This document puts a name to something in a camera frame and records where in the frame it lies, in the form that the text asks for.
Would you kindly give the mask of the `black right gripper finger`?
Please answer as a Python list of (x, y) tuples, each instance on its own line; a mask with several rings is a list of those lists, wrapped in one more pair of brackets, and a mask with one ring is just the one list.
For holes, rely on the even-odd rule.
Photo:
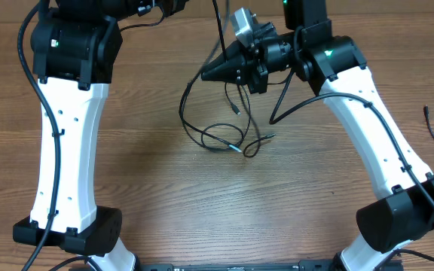
[(240, 41), (233, 41), (225, 50), (226, 56), (222, 53), (209, 64), (209, 70), (228, 72), (243, 67), (251, 60), (248, 50)]
[(236, 62), (223, 62), (206, 65), (201, 79), (203, 81), (218, 81), (225, 83), (246, 84), (249, 77), (249, 67), (237, 66)]

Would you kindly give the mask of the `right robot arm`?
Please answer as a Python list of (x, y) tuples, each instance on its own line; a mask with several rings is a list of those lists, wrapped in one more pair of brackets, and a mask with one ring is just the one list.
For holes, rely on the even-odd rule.
[(323, 1), (286, 1), (287, 33), (246, 8), (231, 16), (236, 41), (206, 65), (205, 81), (264, 93), (273, 72), (309, 83), (342, 123), (368, 171), (376, 201), (356, 213), (359, 235), (331, 260), (301, 270), (400, 270), (397, 254), (434, 230), (434, 173), (407, 143), (382, 102), (362, 51), (336, 36)]

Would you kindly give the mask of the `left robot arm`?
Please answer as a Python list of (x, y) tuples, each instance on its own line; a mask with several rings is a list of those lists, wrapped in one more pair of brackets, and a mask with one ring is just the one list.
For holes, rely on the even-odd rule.
[(183, 1), (40, 1), (29, 12), (32, 63), (23, 70), (41, 103), (38, 189), (15, 242), (36, 251), (57, 246), (92, 270), (138, 270), (120, 234), (121, 210), (99, 206), (94, 169), (99, 123), (123, 38), (118, 25), (160, 8), (169, 17)]

